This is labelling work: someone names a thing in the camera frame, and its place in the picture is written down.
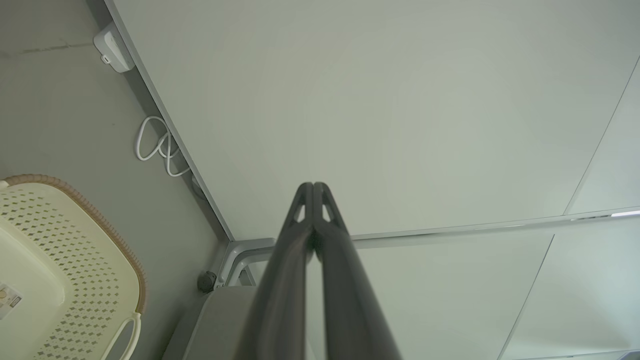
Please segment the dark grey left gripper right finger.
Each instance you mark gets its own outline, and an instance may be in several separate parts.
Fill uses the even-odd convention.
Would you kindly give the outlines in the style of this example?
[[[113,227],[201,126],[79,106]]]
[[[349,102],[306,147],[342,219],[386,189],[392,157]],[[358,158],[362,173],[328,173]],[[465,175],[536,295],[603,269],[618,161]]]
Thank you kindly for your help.
[[[329,360],[399,360],[393,334],[329,186],[313,185],[315,248],[322,264]]]

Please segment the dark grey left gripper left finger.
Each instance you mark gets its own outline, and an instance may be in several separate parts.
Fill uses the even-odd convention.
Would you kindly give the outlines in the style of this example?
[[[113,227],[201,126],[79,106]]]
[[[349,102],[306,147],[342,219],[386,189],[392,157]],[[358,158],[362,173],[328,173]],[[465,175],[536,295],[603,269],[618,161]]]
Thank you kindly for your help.
[[[313,230],[313,183],[295,192],[254,294],[236,360],[304,360],[306,268]]]

